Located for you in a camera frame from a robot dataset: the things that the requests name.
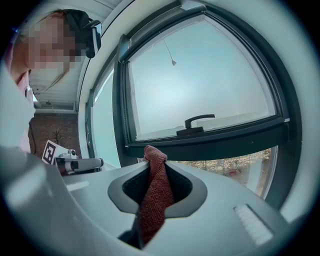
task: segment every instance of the red cloth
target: red cloth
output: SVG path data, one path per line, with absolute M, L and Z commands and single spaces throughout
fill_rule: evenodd
M 147 244 L 165 222 L 165 209 L 175 203 L 165 169 L 167 155 L 153 146 L 144 148 L 150 162 L 149 187 L 142 200 L 139 222 L 144 244 Z

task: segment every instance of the black window frame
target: black window frame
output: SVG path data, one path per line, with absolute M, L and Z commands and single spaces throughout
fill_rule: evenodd
M 264 76 L 268 79 L 270 92 L 274 100 L 275 115 L 227 128 L 175 137 L 135 141 L 136 126 L 130 95 L 128 60 L 155 36 L 176 24 L 200 15 L 205 15 L 227 28 L 254 56 Z M 118 66 L 117 72 L 119 74 L 116 75 L 115 78 L 118 79 L 115 79 L 113 83 L 114 89 L 120 90 L 119 100 L 121 101 L 121 105 L 118 108 L 114 108 L 114 114 L 119 116 L 119 113 L 121 113 L 122 137 L 128 156 L 143 158 L 144 147 L 152 145 L 166 153 L 170 159 L 177 161 L 221 159 L 251 154 L 282 144 L 288 140 L 290 118 L 286 99 L 272 67 L 250 38 L 234 24 L 214 13 L 212 9 L 209 9 L 207 6 L 200 6 L 186 10 L 149 30 L 130 47 L 129 40 L 127 36 L 123 35 L 119 41 L 119 48 L 121 50 L 116 56 L 116 60 L 118 60 L 116 61 L 116 65 Z
M 92 136 L 92 111 L 93 107 L 93 99 L 94 99 L 94 90 L 91 89 L 89 92 L 89 98 L 87 103 L 85 104 L 85 136 L 86 136 L 86 146 L 88 149 L 89 158 L 95 158 L 95 150 L 94 150 L 94 140 Z
M 168 11 L 168 8 L 164 7 L 161 11 L 164 13 Z M 127 35 L 122 35 L 119 40 L 113 75 L 112 108 L 114 133 L 121 166 L 137 163 L 136 158 L 143 158 L 146 145 L 157 147 L 167 154 L 169 160 L 175 161 L 232 158 L 277 146 L 274 175 L 265 200 L 275 209 L 280 209 L 294 182 L 302 145 L 299 102 L 290 75 L 281 59 L 253 27 L 233 13 L 212 4 L 186 10 L 166 19 L 130 45 L 130 38 L 135 32 L 158 17 L 161 11 L 158 10 L 147 17 L 145 22 L 142 21 Z M 273 82 L 270 89 L 275 101 L 276 115 L 213 131 L 133 141 L 136 127 L 130 95 L 128 59 L 161 32 L 198 15 L 206 15 L 220 24 L 224 23 L 236 37 L 250 42 L 249 51 L 258 53 L 256 60 L 262 62 L 260 63 L 264 65 L 262 67 L 266 67 L 267 76 Z

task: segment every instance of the hair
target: hair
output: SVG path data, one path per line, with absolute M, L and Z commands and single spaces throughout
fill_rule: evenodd
M 59 13 L 59 12 L 62 12 L 62 13 L 63 13 L 64 11 L 63 11 L 62 9 L 55 9 L 55 10 L 53 10 L 53 11 L 50 11 L 49 13 L 46 13 L 44 17 L 42 17 L 40 20 L 38 20 L 38 21 L 36 22 L 36 24 L 39 23 L 39 22 L 41 22 L 41 21 L 43 21 L 43 20 L 45 20 L 49 15 L 54 14 L 54 13 Z M 18 35 L 18 40 L 22 41 L 22 39 L 25 38 L 25 37 L 26 37 L 26 36 L 23 35 L 22 32 L 20 32 L 19 35 Z M 52 80 L 52 82 L 50 83 L 50 85 L 49 85 L 49 87 L 46 89 L 46 91 L 49 90 L 49 89 L 50 89 L 51 87 L 53 87 L 54 85 L 56 85 L 58 82 L 60 82 L 60 81 L 66 76 L 66 74 L 67 74 L 69 71 L 70 71 L 70 64 L 69 64 L 69 63 L 68 63 L 68 64 L 67 64 L 67 63 L 64 63 L 64 64 L 63 64 L 63 71 L 62 71 L 60 74 L 58 74 L 58 75 Z

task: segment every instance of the tree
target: tree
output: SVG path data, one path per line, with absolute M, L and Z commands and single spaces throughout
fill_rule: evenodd
M 59 130 L 55 130 L 55 132 L 53 132 L 54 135 L 54 139 L 55 139 L 55 143 L 57 143 L 59 145 L 59 141 L 61 140 L 62 136 L 60 134 Z

